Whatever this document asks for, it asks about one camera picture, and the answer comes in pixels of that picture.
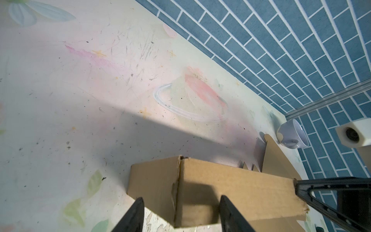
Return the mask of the cardboard box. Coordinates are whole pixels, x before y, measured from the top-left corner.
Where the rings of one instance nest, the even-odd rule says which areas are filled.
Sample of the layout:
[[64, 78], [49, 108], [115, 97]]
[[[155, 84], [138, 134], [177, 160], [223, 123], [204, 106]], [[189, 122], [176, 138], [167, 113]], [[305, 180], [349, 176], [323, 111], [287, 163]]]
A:
[[290, 178], [182, 156], [132, 165], [127, 194], [175, 228], [219, 223], [222, 196], [262, 232], [293, 230], [309, 210]]

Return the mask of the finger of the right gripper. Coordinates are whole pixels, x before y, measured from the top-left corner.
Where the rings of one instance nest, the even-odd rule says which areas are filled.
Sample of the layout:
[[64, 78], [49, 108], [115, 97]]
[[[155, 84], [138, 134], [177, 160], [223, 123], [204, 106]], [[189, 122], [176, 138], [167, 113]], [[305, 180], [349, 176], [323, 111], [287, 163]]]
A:
[[[337, 177], [294, 180], [296, 195], [309, 206], [350, 232], [371, 230], [371, 179]], [[335, 191], [336, 206], [312, 195], [318, 191]]]

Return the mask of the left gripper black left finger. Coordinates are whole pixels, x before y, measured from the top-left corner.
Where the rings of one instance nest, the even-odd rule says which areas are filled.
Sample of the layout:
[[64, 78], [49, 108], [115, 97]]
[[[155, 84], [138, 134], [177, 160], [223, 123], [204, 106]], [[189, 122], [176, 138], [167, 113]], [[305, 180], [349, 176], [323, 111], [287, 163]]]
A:
[[135, 200], [112, 232], [142, 232], [145, 217], [145, 203], [142, 197]]

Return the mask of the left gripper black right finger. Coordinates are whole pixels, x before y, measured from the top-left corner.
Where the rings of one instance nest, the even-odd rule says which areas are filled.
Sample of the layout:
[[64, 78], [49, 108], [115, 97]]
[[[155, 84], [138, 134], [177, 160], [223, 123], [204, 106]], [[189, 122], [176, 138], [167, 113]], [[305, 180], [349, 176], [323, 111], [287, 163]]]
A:
[[226, 195], [222, 195], [219, 204], [222, 232], [255, 232]]

